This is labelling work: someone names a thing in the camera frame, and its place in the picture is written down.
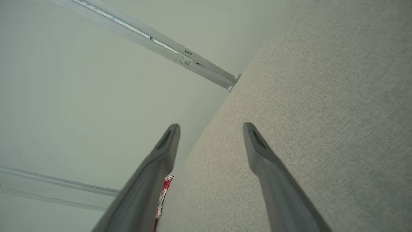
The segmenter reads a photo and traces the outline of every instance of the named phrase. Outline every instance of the beige fabric upholstery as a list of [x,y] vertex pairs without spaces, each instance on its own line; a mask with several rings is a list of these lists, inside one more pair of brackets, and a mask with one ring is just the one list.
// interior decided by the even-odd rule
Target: beige fabric upholstery
[[176,174],[158,231],[270,230],[244,122],[333,231],[411,230],[411,2],[286,15]]

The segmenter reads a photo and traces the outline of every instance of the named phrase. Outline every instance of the textured fabric surface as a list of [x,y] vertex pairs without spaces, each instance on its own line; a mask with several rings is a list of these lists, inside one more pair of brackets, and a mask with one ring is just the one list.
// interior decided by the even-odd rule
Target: textured fabric surface
[[270,230],[244,122],[333,231],[410,231],[411,12],[410,1],[290,8],[176,174],[158,231]]

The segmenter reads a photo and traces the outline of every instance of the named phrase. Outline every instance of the white wall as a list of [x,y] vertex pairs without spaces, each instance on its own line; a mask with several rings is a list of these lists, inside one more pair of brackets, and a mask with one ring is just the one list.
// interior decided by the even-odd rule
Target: white wall
[[227,96],[49,1],[0,4],[2,165],[120,189],[172,123],[181,165]]
[[101,211],[3,193],[0,193],[0,209],[1,232],[90,232],[103,215]]

